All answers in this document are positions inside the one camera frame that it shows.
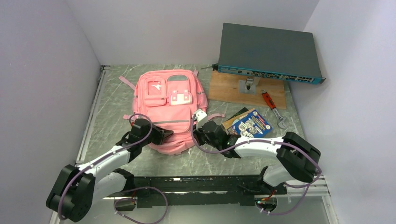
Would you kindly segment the pink student backpack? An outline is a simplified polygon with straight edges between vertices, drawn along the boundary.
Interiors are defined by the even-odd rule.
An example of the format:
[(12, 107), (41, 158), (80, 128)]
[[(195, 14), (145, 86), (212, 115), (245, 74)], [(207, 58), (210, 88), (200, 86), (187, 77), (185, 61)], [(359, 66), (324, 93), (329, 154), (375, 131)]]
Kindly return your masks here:
[(144, 114), (155, 126), (174, 132), (164, 144), (151, 143), (150, 148), (174, 155), (194, 146), (190, 119), (195, 111), (205, 112), (208, 107), (197, 70), (149, 71), (140, 76), (137, 84), (123, 76), (119, 80), (134, 90), (133, 113)]

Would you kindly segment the blue sticker book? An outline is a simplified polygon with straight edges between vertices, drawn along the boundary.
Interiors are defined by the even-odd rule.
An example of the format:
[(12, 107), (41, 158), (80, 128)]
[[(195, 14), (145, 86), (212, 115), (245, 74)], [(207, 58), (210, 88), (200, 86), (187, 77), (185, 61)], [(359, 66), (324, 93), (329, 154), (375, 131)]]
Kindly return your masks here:
[(264, 138), (272, 129), (273, 127), (270, 123), (254, 109), (247, 116), (234, 123), (227, 131), (232, 135), (240, 135), (249, 138)]

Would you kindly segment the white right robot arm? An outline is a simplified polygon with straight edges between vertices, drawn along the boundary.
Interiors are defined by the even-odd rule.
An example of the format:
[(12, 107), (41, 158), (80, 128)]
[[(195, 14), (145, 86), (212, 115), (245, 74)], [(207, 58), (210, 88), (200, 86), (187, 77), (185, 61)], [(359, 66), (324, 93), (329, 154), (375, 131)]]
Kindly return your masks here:
[(192, 121), (190, 132), (197, 148), (208, 154), (276, 159), (276, 165), (266, 166), (260, 172), (257, 187), (264, 194), (288, 181), (300, 181), (299, 188), (307, 187), (322, 174), (318, 164), (321, 152), (294, 132), (270, 139), (250, 138), (227, 134), (214, 121)]

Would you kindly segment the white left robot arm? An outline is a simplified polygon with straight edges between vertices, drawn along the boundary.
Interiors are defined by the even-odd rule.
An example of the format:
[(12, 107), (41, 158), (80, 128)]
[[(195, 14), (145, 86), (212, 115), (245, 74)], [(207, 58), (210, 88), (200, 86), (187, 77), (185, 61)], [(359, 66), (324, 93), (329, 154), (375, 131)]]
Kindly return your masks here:
[(137, 191), (134, 175), (121, 166), (139, 156), (144, 146), (161, 145), (173, 133), (147, 119), (136, 119), (131, 130), (108, 152), (91, 162), (63, 167), (46, 200), (46, 207), (56, 211), (61, 220), (78, 222), (101, 199), (117, 192), (128, 196)]

